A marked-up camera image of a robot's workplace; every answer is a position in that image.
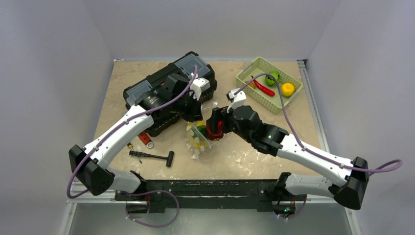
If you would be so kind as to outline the green toy pepper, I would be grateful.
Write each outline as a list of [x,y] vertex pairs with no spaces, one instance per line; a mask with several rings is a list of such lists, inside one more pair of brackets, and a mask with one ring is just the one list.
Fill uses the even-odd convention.
[[197,126],[197,130],[201,133],[202,136],[207,137],[207,127],[205,125]]

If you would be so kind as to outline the red toy apple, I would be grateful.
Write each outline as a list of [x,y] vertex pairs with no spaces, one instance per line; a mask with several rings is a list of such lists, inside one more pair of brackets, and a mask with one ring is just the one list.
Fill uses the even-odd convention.
[[223,121],[219,121],[216,123],[207,123],[207,138],[211,141],[213,140],[220,140],[223,138]]

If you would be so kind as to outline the yellow toy banana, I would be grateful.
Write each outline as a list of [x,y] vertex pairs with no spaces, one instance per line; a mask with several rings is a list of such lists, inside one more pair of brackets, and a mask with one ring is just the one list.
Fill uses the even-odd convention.
[[186,130],[188,132],[188,135],[189,135],[188,139],[192,147],[196,150],[200,150],[204,152],[206,143],[201,140],[202,134],[199,129],[199,128],[202,128],[202,126],[203,126],[202,121],[190,122],[188,123]]

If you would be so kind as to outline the clear zip top bag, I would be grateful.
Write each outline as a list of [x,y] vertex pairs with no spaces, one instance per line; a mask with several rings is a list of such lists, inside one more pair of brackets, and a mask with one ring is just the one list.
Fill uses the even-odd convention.
[[[206,121],[207,121],[208,118],[210,118],[212,109],[213,108],[218,108],[218,107],[219,106],[218,106],[217,101],[208,101],[207,103],[204,103],[202,105],[202,115],[203,115],[202,122],[203,122],[203,125],[206,126]],[[196,150],[192,147],[192,145],[189,142],[188,137],[189,137],[189,135],[188,135],[188,132],[186,130],[185,142],[186,142],[188,150],[191,153],[191,158],[194,159],[194,160],[199,159],[201,156],[203,156],[203,157],[207,156],[208,153],[212,150],[213,146],[216,143],[219,142],[218,140],[211,141],[207,137],[201,136],[201,140],[206,143],[205,151],[202,152],[202,151]]]

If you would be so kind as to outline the orange toy fruit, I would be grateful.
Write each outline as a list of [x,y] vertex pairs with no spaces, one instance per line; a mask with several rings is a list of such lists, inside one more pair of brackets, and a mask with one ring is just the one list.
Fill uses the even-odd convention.
[[256,89],[256,85],[254,84],[254,82],[246,81],[245,83],[248,84],[248,86],[251,87],[252,89],[254,90]]

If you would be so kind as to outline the red toy chili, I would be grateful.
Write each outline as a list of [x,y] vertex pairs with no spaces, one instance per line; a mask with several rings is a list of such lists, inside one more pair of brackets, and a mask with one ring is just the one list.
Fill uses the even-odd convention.
[[262,91],[263,93],[265,93],[266,95],[270,96],[270,97],[274,97],[275,96],[275,92],[268,89],[267,87],[263,86],[262,84],[260,84],[257,80],[254,80],[253,83],[255,84],[255,86]]

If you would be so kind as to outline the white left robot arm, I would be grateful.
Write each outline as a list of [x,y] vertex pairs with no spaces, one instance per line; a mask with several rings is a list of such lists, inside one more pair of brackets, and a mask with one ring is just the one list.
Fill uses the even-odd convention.
[[74,145],[69,150],[72,176],[68,198],[87,192],[97,196],[111,189],[127,192],[133,200],[142,199],[146,187],[139,174],[112,169],[111,162],[134,137],[170,113],[177,113],[187,121],[201,120],[202,94],[210,87],[210,82],[197,74],[191,79],[171,74],[160,85],[142,91],[106,132],[84,147]]

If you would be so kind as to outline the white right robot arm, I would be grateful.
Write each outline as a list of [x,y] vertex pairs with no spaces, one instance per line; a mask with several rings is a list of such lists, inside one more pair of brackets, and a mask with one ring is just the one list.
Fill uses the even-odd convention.
[[293,134],[273,124],[264,123],[250,106],[227,110],[214,108],[206,121],[207,137],[219,140],[233,132],[263,154],[294,161],[322,175],[311,177],[310,187],[305,179],[291,174],[275,185],[276,196],[287,199],[292,194],[314,194],[333,198],[338,204],[359,210],[369,182],[367,160],[342,158],[298,141]]

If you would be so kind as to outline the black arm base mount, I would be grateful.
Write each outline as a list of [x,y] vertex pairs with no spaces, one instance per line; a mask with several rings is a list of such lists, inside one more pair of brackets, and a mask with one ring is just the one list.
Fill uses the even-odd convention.
[[117,190],[115,200],[128,205],[144,203],[132,213],[164,213],[166,209],[239,209],[275,214],[294,214],[296,203],[305,194],[294,195],[285,189],[288,172],[278,179],[250,180],[142,180],[133,193]]

